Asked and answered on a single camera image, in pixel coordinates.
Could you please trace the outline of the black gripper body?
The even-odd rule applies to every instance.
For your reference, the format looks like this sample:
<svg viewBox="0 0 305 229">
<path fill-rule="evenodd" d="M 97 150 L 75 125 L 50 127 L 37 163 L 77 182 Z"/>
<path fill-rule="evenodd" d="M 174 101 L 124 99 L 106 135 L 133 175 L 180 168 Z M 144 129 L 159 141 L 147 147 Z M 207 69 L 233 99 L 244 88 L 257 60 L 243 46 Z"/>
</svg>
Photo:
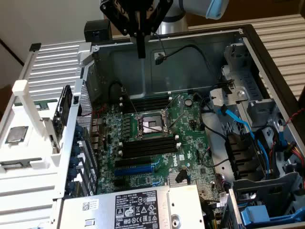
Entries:
<svg viewBox="0 0 305 229">
<path fill-rule="evenodd" d="M 147 10 L 147 18 L 153 12 L 154 8 L 157 6 L 159 0 L 153 0 L 152 6 Z M 118 6 L 122 14 L 131 20 L 132 13 L 129 11 L 134 11 L 136 21 L 139 24 L 139 31 L 141 31 L 141 0 L 116 0 L 115 4 Z"/>
</svg>

